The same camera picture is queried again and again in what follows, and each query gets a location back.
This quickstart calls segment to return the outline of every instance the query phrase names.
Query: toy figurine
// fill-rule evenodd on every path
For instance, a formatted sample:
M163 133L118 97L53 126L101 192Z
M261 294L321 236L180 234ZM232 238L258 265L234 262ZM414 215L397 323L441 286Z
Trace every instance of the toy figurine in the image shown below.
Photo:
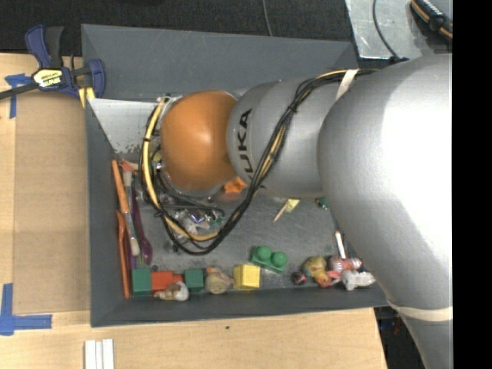
M205 277L205 290L212 294L223 294L231 286L234 279L228 277L220 268L207 268Z
M356 287L367 287L373 284L376 279L369 272L346 270L341 273L341 281L345 288L347 288L347 291L352 291Z
M168 285L165 290L157 291L155 298L163 301L186 301L190 297L190 291L182 281Z
M308 279L306 278L306 275L303 274L302 272L294 272L292 274L292 281L294 282L295 285L301 286L306 281L308 281Z
M362 266L362 261L358 258L341 258L341 257L332 257L330 258L330 269L332 271L337 272L340 277L340 274L343 271L356 271Z
M308 258L304 263L303 271L307 277L313 278L321 288L331 286L333 279L339 277L339 274L333 271L327 271L327 262L320 256Z

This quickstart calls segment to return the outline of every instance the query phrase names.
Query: wooden table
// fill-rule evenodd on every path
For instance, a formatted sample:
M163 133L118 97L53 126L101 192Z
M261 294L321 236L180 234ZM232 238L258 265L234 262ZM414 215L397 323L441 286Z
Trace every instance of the wooden table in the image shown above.
M32 57L22 59L35 66ZM0 91L7 88L1 77ZM9 105L0 101L0 284L22 272L13 269L15 119L8 118ZM105 338L114 340L118 369L387 368L371 308L94 329L88 310L55 312L51 330L0 336L0 367L80 368L84 341Z

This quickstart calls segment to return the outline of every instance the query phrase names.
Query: gray tray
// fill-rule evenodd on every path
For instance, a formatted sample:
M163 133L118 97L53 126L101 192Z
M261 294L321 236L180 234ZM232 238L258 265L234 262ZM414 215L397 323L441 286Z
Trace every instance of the gray tray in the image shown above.
M116 237L115 209L118 201L110 163L116 155L136 157L138 130L135 130L133 139L124 138L128 146L123 146L120 139L125 130L122 127L134 124L136 128L141 127L145 123L141 118L145 107L137 107L140 113L131 113L128 112L132 106L129 102L126 112L121 108L113 108L113 112L108 113L108 109L103 109L101 103L115 102L109 98L153 100L163 92L185 94L205 88L237 91L265 81L314 76L335 67L354 67L356 61L351 45L343 42L298 40L297 46L293 46L295 42L292 39L212 36L208 33L91 25L83 26L82 31L85 60L100 58L105 63L108 75L106 99L94 100L85 111L93 327L293 314L387 304L377 284L350 292L342 286L321 289L312 281L302 287L294 286L290 280L291 272L297 270L308 257L335 254L332 240L334 220L329 211L320 209L312 200L304 200L292 213L285 214L277 223L273 223L272 218L283 199L271 198L262 193L255 198L224 242L215 251L199 258L182 252L174 253L162 223L154 218L153 209L148 204L141 204L145 233L155 250L153 265L175 272L218 265L231 274L235 265L248 263L255 245L266 244L274 251L287 254L288 266L283 274L263 270L262 285L256 291L230 290L218 296L202 291L192 294L190 301L186 302L157 301L151 298L125 300ZM187 41L176 44L175 40L180 35L181 40ZM207 48L200 49L204 38L207 40ZM151 48L144 48L143 45L151 45ZM181 65L179 70L170 71L163 69L166 64L152 64L155 60L154 52L163 50L166 45L175 47L173 59L183 64L186 62L186 65L190 65L188 69L186 65ZM194 50L193 59L184 57L190 48ZM248 67L251 69L238 70L244 64L245 48L249 56ZM220 64L207 64L213 58L220 58L219 55L223 58ZM223 201L221 206L226 210L237 203L230 198L219 198L218 201Z

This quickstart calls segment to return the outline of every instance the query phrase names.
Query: green lego brick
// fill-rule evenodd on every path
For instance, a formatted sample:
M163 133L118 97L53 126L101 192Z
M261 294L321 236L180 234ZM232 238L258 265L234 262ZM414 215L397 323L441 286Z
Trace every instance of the green lego brick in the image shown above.
M131 270L131 287L134 297L141 297L151 294L151 270L149 268Z
M282 251L273 252L268 246L257 246L253 251L251 262L281 273L287 264L287 256Z
M190 292L199 292L204 287L204 276L201 269L184 271L184 283Z

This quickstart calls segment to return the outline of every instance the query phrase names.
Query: black carpet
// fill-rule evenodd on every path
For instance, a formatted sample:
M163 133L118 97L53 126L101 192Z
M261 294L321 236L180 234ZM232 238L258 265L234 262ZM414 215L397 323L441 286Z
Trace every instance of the black carpet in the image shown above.
M344 0L265 4L275 36L352 40ZM25 32L39 24L64 26L61 54L78 56L82 23L269 35L262 0L0 0L0 12L0 52L24 52ZM377 317L389 369L423 368L411 336L394 313L377 310Z

